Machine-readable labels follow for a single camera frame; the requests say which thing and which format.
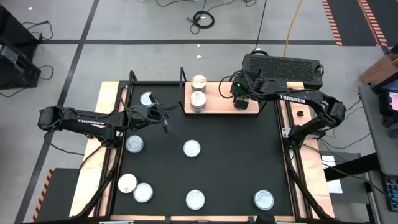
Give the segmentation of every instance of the orange striped tape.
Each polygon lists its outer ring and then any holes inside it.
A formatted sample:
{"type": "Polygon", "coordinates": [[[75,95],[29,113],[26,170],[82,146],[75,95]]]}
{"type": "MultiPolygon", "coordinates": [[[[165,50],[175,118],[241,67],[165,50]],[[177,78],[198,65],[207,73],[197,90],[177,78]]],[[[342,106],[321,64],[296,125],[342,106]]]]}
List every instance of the orange striped tape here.
{"type": "Polygon", "coordinates": [[[372,9],[369,7],[367,0],[357,0],[359,7],[362,10],[363,16],[365,17],[366,23],[368,23],[369,29],[373,35],[373,39],[376,45],[387,46],[387,40],[384,37],[383,32],[377,23],[376,18],[373,15],[372,9]]]}
{"type": "Polygon", "coordinates": [[[47,187],[49,186],[50,179],[51,179],[52,174],[54,173],[54,170],[55,170],[55,168],[49,170],[49,174],[47,175],[47,178],[45,179],[42,193],[40,194],[39,201],[37,202],[36,209],[33,214],[33,219],[30,222],[36,222],[37,217],[39,216],[39,211],[42,208],[44,196],[45,196],[45,193],[47,192],[47,187]]]}
{"type": "Polygon", "coordinates": [[[337,26],[336,26],[336,22],[335,22],[335,20],[333,18],[333,15],[331,13],[328,1],[327,0],[322,0],[322,5],[323,5],[323,9],[326,12],[326,18],[329,21],[331,32],[333,33],[333,36],[334,36],[335,41],[336,41],[336,44],[341,46],[341,45],[343,45],[343,43],[341,42],[341,37],[340,37],[340,34],[338,32],[338,29],[337,29],[337,26]]]}

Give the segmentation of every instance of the white paper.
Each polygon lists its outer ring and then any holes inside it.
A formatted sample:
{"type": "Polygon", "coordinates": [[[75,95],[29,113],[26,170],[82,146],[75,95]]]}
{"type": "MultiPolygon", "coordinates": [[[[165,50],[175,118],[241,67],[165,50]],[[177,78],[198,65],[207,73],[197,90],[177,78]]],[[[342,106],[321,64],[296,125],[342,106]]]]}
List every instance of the white paper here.
{"type": "MultiPolygon", "coordinates": [[[[329,165],[329,166],[335,166],[335,158],[333,156],[322,156],[322,163],[329,165]]],[[[328,184],[328,189],[329,193],[336,193],[336,194],[342,194],[343,189],[341,188],[341,183],[340,180],[332,180],[327,182],[328,184]]]]}

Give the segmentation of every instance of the black floor stripe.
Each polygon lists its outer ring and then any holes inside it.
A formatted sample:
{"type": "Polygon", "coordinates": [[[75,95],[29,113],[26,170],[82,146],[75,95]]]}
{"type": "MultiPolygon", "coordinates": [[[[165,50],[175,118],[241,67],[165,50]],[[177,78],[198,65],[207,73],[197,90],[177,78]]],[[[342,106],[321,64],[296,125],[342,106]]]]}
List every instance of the black floor stripe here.
{"type": "MultiPolygon", "coordinates": [[[[63,105],[64,102],[65,102],[65,98],[67,97],[67,93],[68,93],[68,90],[69,90],[69,87],[70,87],[70,83],[72,82],[72,78],[73,78],[73,75],[75,73],[76,66],[77,66],[77,63],[78,63],[80,55],[81,55],[81,51],[83,50],[84,40],[86,40],[87,35],[88,35],[88,31],[90,29],[90,25],[93,22],[93,18],[94,18],[94,15],[95,15],[96,8],[98,6],[98,2],[99,2],[99,0],[94,0],[93,5],[91,7],[91,11],[88,14],[88,18],[87,18],[87,21],[86,21],[85,28],[83,29],[83,33],[81,35],[81,38],[80,38],[80,41],[79,41],[75,56],[74,56],[74,58],[72,60],[72,64],[70,65],[70,68],[69,68],[67,79],[65,80],[65,83],[63,85],[60,98],[58,100],[58,105],[63,105]]],[[[47,136],[47,139],[50,142],[51,142],[52,138],[53,138],[53,133],[51,133],[51,134],[49,134],[47,136]]],[[[28,183],[27,189],[26,189],[25,194],[24,194],[24,198],[22,199],[21,205],[19,207],[19,210],[18,210],[18,213],[17,213],[17,217],[15,219],[16,223],[22,223],[24,221],[24,218],[25,218],[25,215],[26,215],[26,211],[27,211],[27,209],[29,207],[30,201],[32,199],[34,190],[35,190],[36,185],[37,185],[37,181],[38,181],[40,173],[41,173],[41,171],[43,169],[44,161],[45,161],[45,158],[47,157],[47,153],[49,151],[49,147],[50,147],[49,144],[47,144],[46,142],[43,142],[42,148],[40,150],[39,158],[37,158],[36,165],[34,167],[32,176],[30,177],[30,181],[28,183]]]]}
{"type": "Polygon", "coordinates": [[[343,46],[376,46],[357,0],[328,0],[343,46]]]}
{"type": "Polygon", "coordinates": [[[388,46],[398,44],[398,1],[367,0],[388,46]]]}
{"type": "MultiPolygon", "coordinates": [[[[259,40],[259,44],[284,45],[286,40],[259,40]]],[[[80,40],[44,40],[42,44],[79,44],[80,40]]],[[[98,45],[256,44],[256,40],[85,40],[98,45]]],[[[289,45],[336,45],[334,40],[290,40],[289,45]]]]}

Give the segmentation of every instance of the wooden block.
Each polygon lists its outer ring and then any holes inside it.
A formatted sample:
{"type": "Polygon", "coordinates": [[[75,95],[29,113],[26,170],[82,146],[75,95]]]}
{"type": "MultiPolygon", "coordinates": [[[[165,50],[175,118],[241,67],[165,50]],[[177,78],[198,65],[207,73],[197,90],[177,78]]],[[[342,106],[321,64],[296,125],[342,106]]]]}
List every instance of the wooden block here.
{"type": "MultiPolygon", "coordinates": [[[[259,104],[256,101],[250,100],[249,106],[246,110],[238,110],[233,105],[233,99],[225,99],[220,96],[218,92],[218,84],[220,82],[207,82],[206,86],[206,107],[202,113],[208,114],[257,114],[259,112],[259,104]]],[[[224,96],[231,96],[229,90],[232,82],[222,82],[221,93],[224,96]]],[[[191,105],[189,104],[191,94],[194,91],[191,88],[191,82],[185,82],[185,112],[192,114],[196,112],[192,111],[191,105]]]]}

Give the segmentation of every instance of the gray floor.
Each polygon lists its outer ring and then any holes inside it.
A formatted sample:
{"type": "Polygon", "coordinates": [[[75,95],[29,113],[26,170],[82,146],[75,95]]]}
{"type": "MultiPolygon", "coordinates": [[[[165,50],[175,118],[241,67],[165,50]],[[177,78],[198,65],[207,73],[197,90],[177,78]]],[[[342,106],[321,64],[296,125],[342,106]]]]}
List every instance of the gray floor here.
{"type": "MultiPolygon", "coordinates": [[[[264,1],[246,8],[241,1],[211,11],[216,25],[198,35],[189,33],[192,17],[202,3],[180,2],[159,7],[148,0],[100,0],[87,39],[108,40],[186,40],[186,39],[248,39],[257,37],[264,1]]],[[[54,40],[78,40],[86,24],[93,0],[2,0],[0,1],[21,22],[53,24],[54,40]]],[[[219,1],[209,0],[208,7],[219,1]]],[[[298,1],[268,0],[261,39],[284,40],[298,1]]],[[[46,26],[41,31],[49,36],[46,26]]],[[[304,1],[298,14],[291,40],[333,40],[322,3],[304,1]]],[[[40,45],[34,63],[55,68],[51,80],[41,80],[37,88],[12,97],[0,97],[0,219],[13,223],[25,193],[35,162],[43,144],[43,131],[36,124],[39,109],[57,103],[77,45],[40,45]]],[[[239,69],[245,53],[253,45],[170,44],[170,45],[84,45],[65,106],[94,110],[102,81],[127,80],[134,70],[140,80],[177,80],[179,68],[187,78],[202,74],[219,80],[239,69]]],[[[260,45],[270,55],[282,56],[283,45],[260,45]]],[[[380,47],[339,47],[337,45],[290,45],[287,57],[320,60],[325,66],[322,91],[352,105],[358,100],[358,76],[382,57],[380,47]]],[[[325,138],[334,146],[346,146],[369,132],[363,110],[357,110],[338,129],[338,139],[325,138]]],[[[83,152],[86,139],[67,131],[57,132],[52,142],[64,149],[83,152]]],[[[369,154],[374,152],[371,138],[345,150],[369,154]]],[[[45,176],[53,167],[76,168],[80,156],[63,154],[50,148],[30,201],[25,221],[29,221],[39,198],[45,176]]],[[[335,212],[345,220],[366,220],[366,211],[354,205],[335,205],[335,212]]]]}

